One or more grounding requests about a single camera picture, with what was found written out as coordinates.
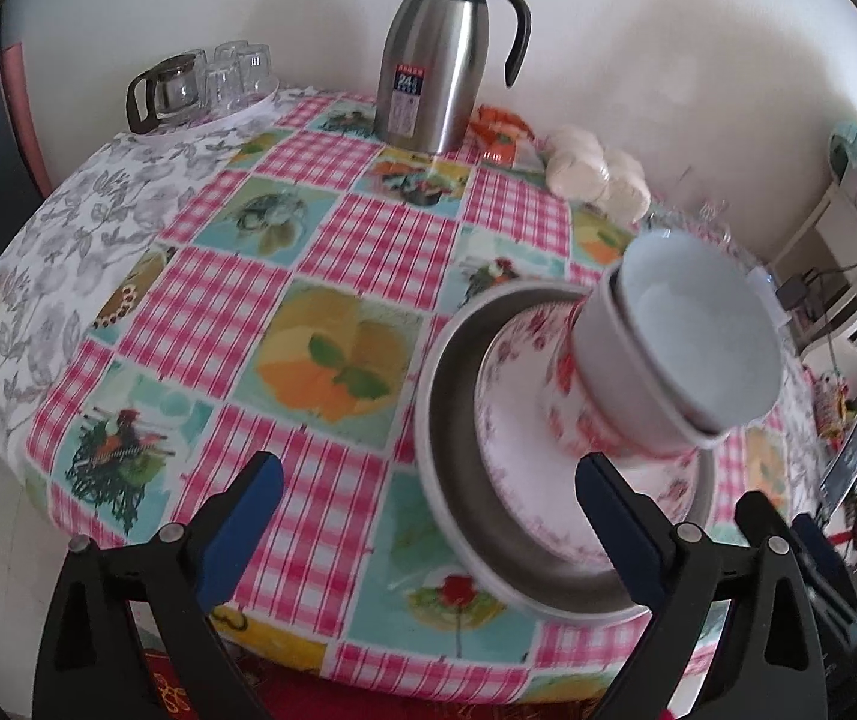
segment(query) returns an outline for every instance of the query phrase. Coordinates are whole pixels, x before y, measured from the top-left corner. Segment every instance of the stainless steel bowl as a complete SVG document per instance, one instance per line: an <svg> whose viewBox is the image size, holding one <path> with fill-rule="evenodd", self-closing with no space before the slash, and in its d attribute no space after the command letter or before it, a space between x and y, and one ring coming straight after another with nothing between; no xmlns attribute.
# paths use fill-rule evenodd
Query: stainless steel bowl
<svg viewBox="0 0 857 720"><path fill-rule="evenodd" d="M428 353L415 399L415 447L425 498L459 560L502 603L556 622L611 625L645 609L616 572L591 573L540 546L502 506L475 440L475 376L509 319L539 303L584 298L561 282L514 281L486 290L445 326ZM704 526L715 464L699 457L689 515Z"/></svg>

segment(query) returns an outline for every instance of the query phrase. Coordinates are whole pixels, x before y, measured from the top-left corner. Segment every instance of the white round object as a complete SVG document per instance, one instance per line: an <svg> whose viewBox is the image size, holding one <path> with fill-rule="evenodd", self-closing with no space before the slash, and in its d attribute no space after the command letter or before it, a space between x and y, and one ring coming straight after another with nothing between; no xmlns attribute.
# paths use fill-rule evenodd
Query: white round object
<svg viewBox="0 0 857 720"><path fill-rule="evenodd" d="M691 425L658 380L615 300L619 263L606 269L571 330L576 370L609 421L654 455L710 449L725 431Z"/></svg>
<svg viewBox="0 0 857 720"><path fill-rule="evenodd" d="M640 236L625 250L617 289L629 326L689 421L725 431L775 405L775 328L715 247L676 230Z"/></svg>
<svg viewBox="0 0 857 720"><path fill-rule="evenodd" d="M475 381L475 434L492 485L516 522L552 554L601 573L612 562L576 500L578 461L552 436L538 403L570 312L571 303L536 306L499 331ZM546 316L533 322L540 313ZM694 453L613 463L671 522L689 514L699 475Z"/></svg>

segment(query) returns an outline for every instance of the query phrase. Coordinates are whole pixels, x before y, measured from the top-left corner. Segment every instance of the table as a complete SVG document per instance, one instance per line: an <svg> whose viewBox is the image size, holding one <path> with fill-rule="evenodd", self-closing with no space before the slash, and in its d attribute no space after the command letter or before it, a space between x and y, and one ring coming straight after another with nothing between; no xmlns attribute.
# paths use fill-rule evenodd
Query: table
<svg viewBox="0 0 857 720"><path fill-rule="evenodd" d="M411 401L471 295L514 277L595 283L631 234L471 143L435 160L387 148L373 114L369 98L305 95L158 231L34 413L26 480L59 527L108 547L187 522L269 449L286 496L214 613L220 632L425 699L594 696L646 618L547 624L476 586L422 497ZM739 540L732 507L749 488L789 514L814 507L811 394L787 338L784 353L776 407L718 451L716 539ZM721 618L690 672L707 668Z"/></svg>

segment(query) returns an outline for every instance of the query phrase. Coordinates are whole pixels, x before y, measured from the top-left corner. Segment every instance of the thermos handle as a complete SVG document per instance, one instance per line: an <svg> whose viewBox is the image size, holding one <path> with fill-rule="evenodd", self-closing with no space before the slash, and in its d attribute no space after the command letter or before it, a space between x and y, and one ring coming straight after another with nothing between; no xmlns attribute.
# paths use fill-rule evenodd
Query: thermos handle
<svg viewBox="0 0 857 720"><path fill-rule="evenodd" d="M532 14L525 0L507 1L512 3L519 20L515 30L515 42L512 43L512 50L508 52L508 59L505 60L505 86L511 86L522 69L522 60L526 58L528 37L532 33Z"/></svg>
<svg viewBox="0 0 857 720"><path fill-rule="evenodd" d="M139 81L145 79L145 118L139 116L139 103L134 100L134 89ZM125 98L125 115L129 119L129 129L136 135L145 135L158 127L158 114L155 111L156 80L148 73L135 76L129 84L128 95Z"/></svg>

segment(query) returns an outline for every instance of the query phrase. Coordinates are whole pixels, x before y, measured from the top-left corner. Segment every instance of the floral tablecloth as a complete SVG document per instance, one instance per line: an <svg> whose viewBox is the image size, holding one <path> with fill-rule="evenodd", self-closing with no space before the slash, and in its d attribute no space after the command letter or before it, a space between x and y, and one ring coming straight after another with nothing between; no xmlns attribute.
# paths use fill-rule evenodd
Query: floral tablecloth
<svg viewBox="0 0 857 720"><path fill-rule="evenodd" d="M593 284L631 235L470 143L387 148L373 113L289 93L271 124L166 148L119 137L89 160L0 261L0 452L53 522L109 547L187 521L269 449L286 495L221 632L403 695L591 697L648 620L547 624L477 586L422 496L412 399L466 300L516 277ZM785 360L776 408L717 453L715 538L738 540L748 488L814 506L811 396L788 343Z"/></svg>

